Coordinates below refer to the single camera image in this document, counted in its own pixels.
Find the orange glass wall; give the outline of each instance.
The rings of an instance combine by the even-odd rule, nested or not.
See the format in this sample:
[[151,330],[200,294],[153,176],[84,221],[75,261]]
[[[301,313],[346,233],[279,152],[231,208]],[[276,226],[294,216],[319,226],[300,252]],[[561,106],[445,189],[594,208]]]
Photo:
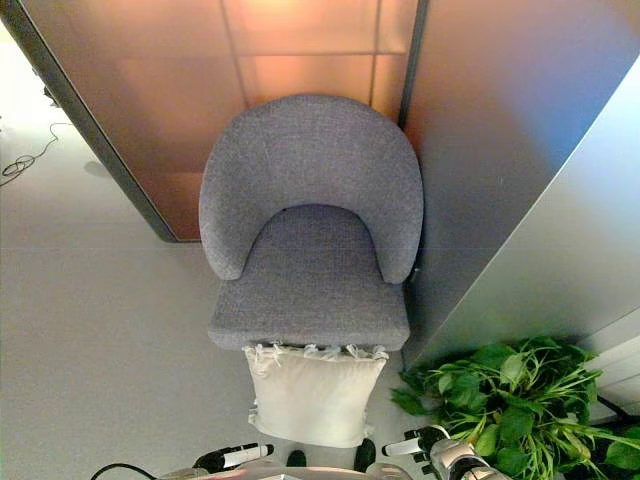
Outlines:
[[23,0],[122,161],[180,240],[204,164],[247,107],[344,95],[396,120],[416,0]]

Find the green plant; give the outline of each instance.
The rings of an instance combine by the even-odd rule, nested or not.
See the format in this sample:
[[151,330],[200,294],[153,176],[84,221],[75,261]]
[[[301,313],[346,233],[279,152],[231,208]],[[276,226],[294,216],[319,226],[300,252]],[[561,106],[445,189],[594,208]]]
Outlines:
[[[474,444],[514,479],[551,480],[577,465],[604,479],[591,460],[595,441],[613,441],[607,461],[625,468],[640,457],[640,439],[587,425],[601,373],[585,369],[592,358],[549,337],[488,345],[437,369],[402,372],[409,388],[394,389],[392,399],[411,415],[435,414],[452,438]],[[425,396],[439,398],[440,407],[428,411]]]

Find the gray fabric upholstery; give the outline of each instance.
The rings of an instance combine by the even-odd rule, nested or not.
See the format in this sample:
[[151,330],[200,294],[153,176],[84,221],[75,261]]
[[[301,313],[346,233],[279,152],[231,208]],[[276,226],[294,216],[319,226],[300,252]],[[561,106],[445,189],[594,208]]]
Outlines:
[[360,219],[307,205],[267,223],[242,277],[224,282],[209,334],[229,349],[280,341],[399,350],[409,326],[401,286],[383,282]]
[[422,226],[422,182],[402,131],[366,105],[297,95],[236,117],[218,140],[200,195],[207,257],[238,279],[253,242],[283,208],[333,205],[367,226],[382,277],[401,283]]

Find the white cushion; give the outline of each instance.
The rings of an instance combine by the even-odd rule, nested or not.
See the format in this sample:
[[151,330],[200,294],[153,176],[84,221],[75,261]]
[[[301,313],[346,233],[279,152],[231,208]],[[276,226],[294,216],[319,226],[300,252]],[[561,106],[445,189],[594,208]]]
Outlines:
[[257,409],[249,423],[262,433],[324,447],[351,448],[373,430],[365,423],[369,395],[389,356],[350,345],[318,350],[245,347]]

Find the chair seat cushion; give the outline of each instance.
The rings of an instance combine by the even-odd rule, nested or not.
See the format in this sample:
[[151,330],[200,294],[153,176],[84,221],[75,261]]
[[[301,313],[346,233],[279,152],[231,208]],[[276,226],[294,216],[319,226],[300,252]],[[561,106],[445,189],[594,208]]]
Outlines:
[[234,350],[274,342],[399,350],[409,326],[402,287],[383,282],[362,221],[304,205],[262,229],[240,279],[223,283],[209,335]]

